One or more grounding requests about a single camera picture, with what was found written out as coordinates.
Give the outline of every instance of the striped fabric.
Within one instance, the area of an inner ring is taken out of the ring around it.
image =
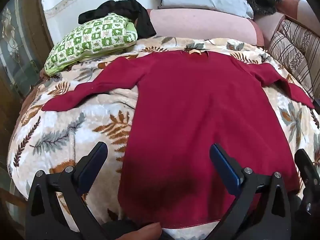
[[[320,98],[320,38],[300,25],[283,20],[274,34],[269,52],[306,89]]]

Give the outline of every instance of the blue gripper pad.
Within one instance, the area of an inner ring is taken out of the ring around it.
[[[226,186],[229,194],[239,196],[241,193],[241,183],[244,180],[244,176],[239,169],[240,165],[235,163],[236,160],[230,158],[227,153],[218,144],[213,144],[210,147],[210,159],[219,173],[223,184]]]
[[[89,192],[107,156],[107,145],[104,142],[98,142],[87,156],[83,156],[79,160],[73,175],[78,195]]]

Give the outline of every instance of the red shirt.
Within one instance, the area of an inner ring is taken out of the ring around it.
[[[213,143],[242,167],[280,172],[288,192],[299,189],[288,142],[261,87],[273,82],[313,108],[310,98],[269,63],[169,51],[117,58],[93,82],[49,100],[42,110],[66,111],[87,95],[137,84],[119,203],[137,222],[182,228],[219,220],[234,199],[210,161]]]

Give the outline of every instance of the checkered pillow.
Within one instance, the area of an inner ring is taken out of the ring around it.
[[[101,56],[132,46],[138,38],[128,18],[109,13],[75,28],[56,44],[44,64],[48,75],[86,57]]]

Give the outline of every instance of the bed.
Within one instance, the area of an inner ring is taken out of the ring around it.
[[[66,166],[75,165],[97,142],[102,141],[108,146],[108,158],[89,193],[82,197],[99,223],[123,218],[125,214],[119,206],[117,192],[138,98],[137,88],[115,89],[107,94],[90,97],[84,104],[67,112],[43,112],[41,107],[50,98],[73,90],[80,83],[92,81],[117,57],[131,59],[152,52],[190,48],[231,55],[244,63],[269,62],[281,76],[303,88],[266,49],[237,40],[164,36],[138,40],[136,45],[122,53],[94,58],[70,66],[52,77],[44,77],[47,80],[29,98],[30,105],[18,120],[10,143],[8,170],[18,190],[28,198],[33,177],[38,170],[46,173],[61,172]],[[320,129],[316,111],[291,101],[276,86],[265,87],[264,91],[279,119],[292,154],[304,148],[319,170]],[[70,228],[77,230],[63,196],[61,193],[57,196]],[[203,239],[217,223],[165,230],[175,239]]]

